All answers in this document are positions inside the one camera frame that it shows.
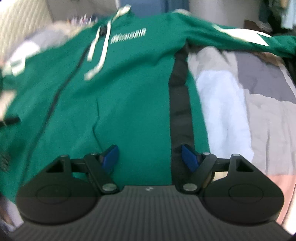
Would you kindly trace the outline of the green hooded sweatshirt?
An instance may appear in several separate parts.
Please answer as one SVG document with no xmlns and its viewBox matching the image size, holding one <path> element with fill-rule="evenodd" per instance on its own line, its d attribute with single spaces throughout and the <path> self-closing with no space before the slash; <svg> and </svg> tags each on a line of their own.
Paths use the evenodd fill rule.
<svg viewBox="0 0 296 241">
<path fill-rule="evenodd" d="M 170 185 L 171 138 L 207 152 L 200 98 L 191 73 L 183 90 L 170 84 L 175 59 L 188 45 L 295 55 L 294 36 L 269 37 L 215 25 L 174 11 L 138 18 L 119 11 L 66 43 L 1 68 L 1 90 L 14 90 L 1 127 L 1 194 L 19 188 L 57 156 L 81 158 L 110 145 L 120 150 L 116 184 Z"/>
</svg>

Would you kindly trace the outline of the patchwork pastel bed quilt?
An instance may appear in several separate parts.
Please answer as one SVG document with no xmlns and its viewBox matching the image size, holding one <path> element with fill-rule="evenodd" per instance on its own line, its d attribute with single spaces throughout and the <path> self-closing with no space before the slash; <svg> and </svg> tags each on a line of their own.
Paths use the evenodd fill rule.
<svg viewBox="0 0 296 241">
<path fill-rule="evenodd" d="M 270 53 L 191 50 L 211 153 L 239 153 L 283 192 L 278 223 L 295 233 L 295 85 Z"/>
</svg>

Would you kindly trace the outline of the beige padded headboard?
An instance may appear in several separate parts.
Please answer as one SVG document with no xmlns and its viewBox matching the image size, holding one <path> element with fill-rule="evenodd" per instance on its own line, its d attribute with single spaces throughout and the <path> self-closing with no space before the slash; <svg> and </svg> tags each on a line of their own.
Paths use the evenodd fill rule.
<svg viewBox="0 0 296 241">
<path fill-rule="evenodd" d="M 52 22 L 46 1 L 1 1 L 1 60 L 15 44 Z"/>
</svg>

